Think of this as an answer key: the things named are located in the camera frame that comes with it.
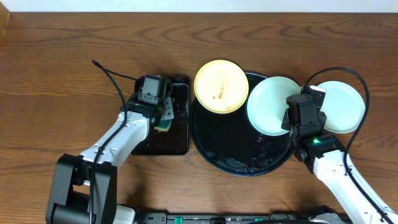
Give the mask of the green yellow sponge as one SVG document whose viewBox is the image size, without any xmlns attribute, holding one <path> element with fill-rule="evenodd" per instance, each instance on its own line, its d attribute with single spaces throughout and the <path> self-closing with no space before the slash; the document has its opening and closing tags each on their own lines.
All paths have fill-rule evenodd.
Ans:
<svg viewBox="0 0 398 224">
<path fill-rule="evenodd" d="M 167 132 L 172 124 L 172 120 L 162 120 L 158 126 L 154 127 L 154 130 L 157 130 L 158 132 Z"/>
</svg>

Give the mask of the light blue plate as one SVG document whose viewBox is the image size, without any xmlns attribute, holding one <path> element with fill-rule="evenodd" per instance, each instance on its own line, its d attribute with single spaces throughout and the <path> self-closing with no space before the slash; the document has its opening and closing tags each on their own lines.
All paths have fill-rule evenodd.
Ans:
<svg viewBox="0 0 398 224">
<path fill-rule="evenodd" d="M 339 81 L 323 82 L 318 87 L 326 90 L 321 108 L 326 115 L 324 128 L 338 134 L 355 131 L 365 111 L 361 95 L 352 86 Z"/>
<path fill-rule="evenodd" d="M 286 98 L 299 94 L 301 88 L 286 77 L 269 77 L 257 84 L 249 95 L 247 114 L 251 125 L 261 134 L 280 136 L 287 109 Z"/>
</svg>

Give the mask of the yellow plate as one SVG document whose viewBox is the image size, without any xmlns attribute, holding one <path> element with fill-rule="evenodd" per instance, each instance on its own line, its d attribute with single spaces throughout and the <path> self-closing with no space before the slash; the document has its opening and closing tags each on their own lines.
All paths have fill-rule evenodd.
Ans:
<svg viewBox="0 0 398 224">
<path fill-rule="evenodd" d="M 242 107 L 248 97 L 248 78 L 235 63 L 213 60 L 197 72 L 194 92 L 196 99 L 208 111 L 232 113 Z"/>
</svg>

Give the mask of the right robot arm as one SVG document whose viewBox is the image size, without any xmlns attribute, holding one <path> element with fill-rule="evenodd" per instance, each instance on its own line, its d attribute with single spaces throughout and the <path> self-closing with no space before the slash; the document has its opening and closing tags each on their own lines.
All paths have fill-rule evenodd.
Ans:
<svg viewBox="0 0 398 224">
<path fill-rule="evenodd" d="M 394 212 L 354 166 L 348 148 L 335 136 L 359 130 L 366 107 L 349 85 L 303 88 L 286 99 L 283 128 L 290 129 L 296 158 L 337 198 L 353 223 L 397 223 Z"/>
</svg>

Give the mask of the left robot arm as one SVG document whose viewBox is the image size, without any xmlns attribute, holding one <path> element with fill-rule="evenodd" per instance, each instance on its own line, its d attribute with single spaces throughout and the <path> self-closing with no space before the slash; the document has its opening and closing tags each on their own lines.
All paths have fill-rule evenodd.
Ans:
<svg viewBox="0 0 398 224">
<path fill-rule="evenodd" d="M 165 116 L 173 88 L 167 78 L 146 75 L 139 90 L 122 100 L 116 122 L 96 143 L 77 156 L 59 158 L 47 223 L 133 223 L 134 209 L 117 203 L 118 171 Z"/>
</svg>

